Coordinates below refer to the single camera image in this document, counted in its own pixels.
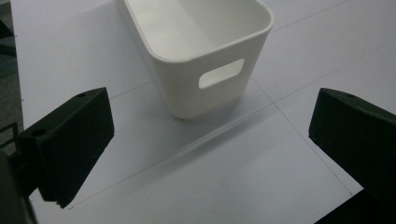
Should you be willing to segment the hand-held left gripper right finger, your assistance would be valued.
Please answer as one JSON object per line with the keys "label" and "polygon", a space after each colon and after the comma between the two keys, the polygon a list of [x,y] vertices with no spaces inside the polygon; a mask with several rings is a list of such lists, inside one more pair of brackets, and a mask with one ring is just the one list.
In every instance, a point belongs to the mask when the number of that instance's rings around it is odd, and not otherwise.
{"label": "hand-held left gripper right finger", "polygon": [[322,88],[308,136],[373,197],[396,201],[396,115]]}

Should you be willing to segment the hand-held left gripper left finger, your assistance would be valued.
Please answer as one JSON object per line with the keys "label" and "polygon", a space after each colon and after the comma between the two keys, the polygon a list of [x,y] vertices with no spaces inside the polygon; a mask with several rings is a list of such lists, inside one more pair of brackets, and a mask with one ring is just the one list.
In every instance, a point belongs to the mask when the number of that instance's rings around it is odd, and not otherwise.
{"label": "hand-held left gripper left finger", "polygon": [[114,136],[107,90],[80,93],[17,137],[24,195],[38,189],[47,202],[69,205]]}

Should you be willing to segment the white plastic bin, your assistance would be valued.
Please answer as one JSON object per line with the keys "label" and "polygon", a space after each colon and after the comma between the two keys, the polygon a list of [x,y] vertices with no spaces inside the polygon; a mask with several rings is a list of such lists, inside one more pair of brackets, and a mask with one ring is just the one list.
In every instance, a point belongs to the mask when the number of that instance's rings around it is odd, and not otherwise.
{"label": "white plastic bin", "polygon": [[190,119],[240,97],[275,25],[261,0],[115,0],[168,111]]}

